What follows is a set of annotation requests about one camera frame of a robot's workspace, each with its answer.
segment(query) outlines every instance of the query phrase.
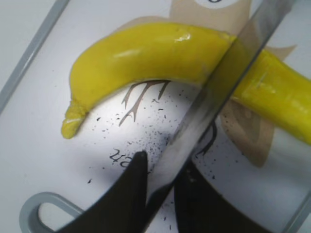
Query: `yellow plastic banana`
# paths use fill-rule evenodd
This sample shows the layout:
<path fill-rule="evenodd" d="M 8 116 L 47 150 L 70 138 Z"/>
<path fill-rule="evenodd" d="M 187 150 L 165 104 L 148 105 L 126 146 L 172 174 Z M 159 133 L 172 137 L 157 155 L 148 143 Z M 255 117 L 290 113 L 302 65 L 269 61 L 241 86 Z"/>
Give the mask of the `yellow plastic banana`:
<path fill-rule="evenodd" d="M 234 39 L 175 23 L 140 25 L 101 39 L 72 67 L 63 137 L 72 138 L 88 112 L 124 86 L 157 79 L 201 85 Z M 311 82 L 269 52 L 262 51 L 233 99 L 311 144 Z"/>

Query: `knife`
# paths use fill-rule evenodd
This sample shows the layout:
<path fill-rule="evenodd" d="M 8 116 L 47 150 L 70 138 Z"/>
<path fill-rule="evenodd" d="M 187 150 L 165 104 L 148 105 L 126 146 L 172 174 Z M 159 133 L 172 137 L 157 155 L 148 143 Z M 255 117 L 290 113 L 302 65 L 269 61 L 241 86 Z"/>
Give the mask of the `knife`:
<path fill-rule="evenodd" d="M 291 10 L 294 1 L 264 0 L 208 77 L 148 177 L 147 225 L 161 207 L 198 142 Z"/>

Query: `yellow banana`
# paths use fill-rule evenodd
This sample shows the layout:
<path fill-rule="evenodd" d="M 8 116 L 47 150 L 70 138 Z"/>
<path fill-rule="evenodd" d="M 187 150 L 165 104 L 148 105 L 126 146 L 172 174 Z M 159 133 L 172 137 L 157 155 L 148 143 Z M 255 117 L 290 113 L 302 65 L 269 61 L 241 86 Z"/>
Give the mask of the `yellow banana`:
<path fill-rule="evenodd" d="M 175 23 L 139 25 L 101 39 L 72 67 L 62 135 L 72 138 L 94 106 L 132 83 L 201 85 L 234 39 Z M 311 82 L 269 52 L 261 52 L 232 98 L 311 144 Z"/>

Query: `tray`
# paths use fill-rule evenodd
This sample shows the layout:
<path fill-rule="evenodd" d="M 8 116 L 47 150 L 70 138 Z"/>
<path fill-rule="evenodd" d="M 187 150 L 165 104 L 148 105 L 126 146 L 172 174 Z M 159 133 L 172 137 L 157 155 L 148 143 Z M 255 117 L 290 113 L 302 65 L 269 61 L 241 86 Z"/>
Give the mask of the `tray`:
<path fill-rule="evenodd" d="M 141 22 L 174 21 L 237 33 L 259 3 L 70 1 L 42 47 L 37 47 L 27 72 L 17 74 L 22 79 L 0 115 L 0 211 L 7 216 L 0 220 L 0 230 L 20 231 L 23 204 L 41 192 L 56 193 L 87 209 L 120 176 L 135 151 L 148 152 L 152 169 L 197 93 L 195 87 L 168 82 L 143 83 L 128 98 L 129 89 L 124 89 L 94 109 L 76 137 L 65 140 L 60 127 L 70 98 L 69 73 L 81 52 L 115 30 Z M 268 44 L 306 77 L 311 77 L 306 30 L 310 6 L 311 2 L 298 1 Z M 11 93 L 8 86 L 4 90 Z M 224 114 L 231 114 L 230 109 L 238 109 L 239 115 L 226 122 Z M 238 124 L 237 118 L 258 122 L 256 140 L 254 131 Z M 233 143 L 236 135 L 242 144 Z M 244 145 L 253 149 L 244 151 Z M 261 226 L 282 232 L 311 187 L 311 147 L 230 102 L 202 148 L 209 150 L 193 161 L 215 189 Z M 168 231 L 177 232 L 172 195 L 148 229 Z"/>

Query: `white surface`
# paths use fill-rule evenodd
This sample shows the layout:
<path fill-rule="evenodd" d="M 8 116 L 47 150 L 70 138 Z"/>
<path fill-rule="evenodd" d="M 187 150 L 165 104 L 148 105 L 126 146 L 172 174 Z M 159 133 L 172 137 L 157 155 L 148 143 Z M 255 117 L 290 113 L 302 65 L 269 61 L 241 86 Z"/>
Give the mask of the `white surface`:
<path fill-rule="evenodd" d="M 53 3 L 54 0 L 0 1 L 0 89 Z"/>
<path fill-rule="evenodd" d="M 114 153 L 113 148 L 121 147 L 126 141 L 133 141 L 133 137 L 146 140 L 144 132 L 152 133 L 154 130 L 149 127 L 145 129 L 143 125 L 149 126 L 159 118 L 157 114 L 150 116 L 154 106 L 150 105 L 150 100 L 157 96 L 159 86 L 153 87 L 145 97 L 137 123 L 129 119 L 122 128 L 113 125 L 116 114 L 125 113 L 124 106 L 120 105 L 124 95 L 121 93 L 91 114 L 82 134 L 73 140 L 65 140 L 60 134 L 60 124 L 69 102 L 69 71 L 76 57 L 90 44 L 136 17 L 168 15 L 169 2 L 166 0 L 135 2 L 139 3 L 139 8 L 128 11 L 131 3 L 127 1 L 122 4 L 120 1 L 110 1 L 109 7 L 99 0 L 71 1 L 5 108 L 0 117 L 0 170 L 3 174 L 0 176 L 3 190 L 0 192 L 0 200 L 1 209 L 5 210 L 0 211 L 1 232 L 19 232 L 20 208 L 27 198 L 38 192 L 56 192 L 81 208 L 89 207 L 123 171 L 119 166 L 111 165 L 108 156 Z M 16 5 L 28 13 L 19 13 Z M 37 11 L 41 10 L 37 7 L 41 5 L 46 8 L 39 18 Z M 10 75 L 51 5 L 52 1 L 43 0 L 27 1 L 27 4 L 21 0 L 0 1 L 0 18 L 4 18 L 0 21 L 0 29 L 3 28 L 8 35 L 5 39 L 0 37 L 0 85 Z M 124 14 L 111 14 L 119 11 Z M 19 27 L 9 27 L 10 21 Z M 175 93 L 177 96 L 174 103 L 170 102 L 167 95 L 161 99 L 161 106 L 166 110 L 178 104 L 179 111 L 166 111 L 167 121 L 180 119 L 189 106 L 189 101 L 178 99 L 177 92 L 184 87 L 178 85 L 172 88 L 170 85 L 167 89 L 166 93 L 172 97 Z M 102 119 L 97 123 L 96 118 L 99 116 Z M 169 135 L 174 132 L 178 121 L 174 124 L 160 123 L 157 122 L 156 130 Z M 102 129 L 107 124 L 109 132 L 103 135 Z M 216 180 L 207 178 L 243 213 L 266 228 L 281 232 L 311 187 L 307 165 L 310 148 L 277 130 L 268 162 L 264 168 L 258 169 L 241 156 L 221 129 L 219 134 L 222 136 L 217 138 L 208 156 L 203 158 L 208 166 L 213 164 L 214 158 L 218 160 L 213 165 Z M 152 139 L 152 142 L 162 141 L 163 137 L 159 136 Z M 147 143 L 143 146 L 147 150 L 151 147 Z M 128 145 L 124 153 L 140 150 L 141 147 Z M 151 232 L 167 232 L 170 224 L 172 232 L 176 231 L 173 207 L 170 205 L 172 196 L 169 198 Z"/>

